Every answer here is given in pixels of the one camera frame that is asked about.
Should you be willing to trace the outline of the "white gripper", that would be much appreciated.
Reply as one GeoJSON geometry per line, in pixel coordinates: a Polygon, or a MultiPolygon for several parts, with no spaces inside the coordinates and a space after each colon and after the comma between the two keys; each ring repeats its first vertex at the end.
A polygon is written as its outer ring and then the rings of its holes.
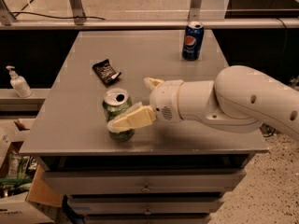
{"type": "Polygon", "coordinates": [[[182,80],[163,81],[152,77],[144,78],[145,86],[151,91],[149,104],[138,102],[107,123],[112,133],[125,132],[150,126],[156,119],[165,122],[181,122],[178,112],[178,92],[182,80]]]}

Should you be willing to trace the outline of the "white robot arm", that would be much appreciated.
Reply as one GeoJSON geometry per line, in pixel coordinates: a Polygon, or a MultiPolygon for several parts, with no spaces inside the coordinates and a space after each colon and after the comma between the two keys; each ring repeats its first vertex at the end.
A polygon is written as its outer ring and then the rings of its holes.
{"type": "Polygon", "coordinates": [[[299,139],[299,91],[241,65],[205,81],[144,79],[149,104],[137,103],[107,123],[113,133],[166,122],[195,120],[208,127],[249,133],[267,124],[299,139]]]}

